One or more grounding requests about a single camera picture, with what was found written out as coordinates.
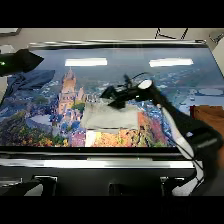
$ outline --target black border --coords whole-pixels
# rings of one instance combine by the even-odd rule
[[[205,41],[178,41],[178,40],[124,40],[124,41],[74,41],[37,43],[28,46],[30,51],[58,50],[58,49],[94,49],[94,48],[208,48]],[[182,157],[177,147],[31,147],[0,146],[0,153],[27,154],[27,155],[92,155],[92,156],[150,156],[150,157]]]

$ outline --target white floor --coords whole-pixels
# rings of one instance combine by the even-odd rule
[[[157,28],[22,28],[17,36],[0,37],[0,45],[10,44],[18,50],[29,43],[71,40],[154,39]],[[165,35],[180,38],[185,28],[161,28]],[[216,46],[212,31],[224,28],[189,28],[185,40],[206,40],[211,50]]]

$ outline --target castle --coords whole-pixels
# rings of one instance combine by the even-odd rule
[[[80,88],[78,94],[77,91],[75,91],[75,87],[76,77],[70,68],[68,73],[64,76],[62,89],[59,93],[58,114],[64,114],[68,109],[71,109],[76,98],[82,100],[83,97],[85,97],[83,87]]]

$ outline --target brown object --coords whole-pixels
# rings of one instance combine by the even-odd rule
[[[217,130],[224,138],[224,110],[222,106],[195,106],[194,118],[202,120],[215,130]],[[218,164],[224,168],[224,146],[218,151]]]

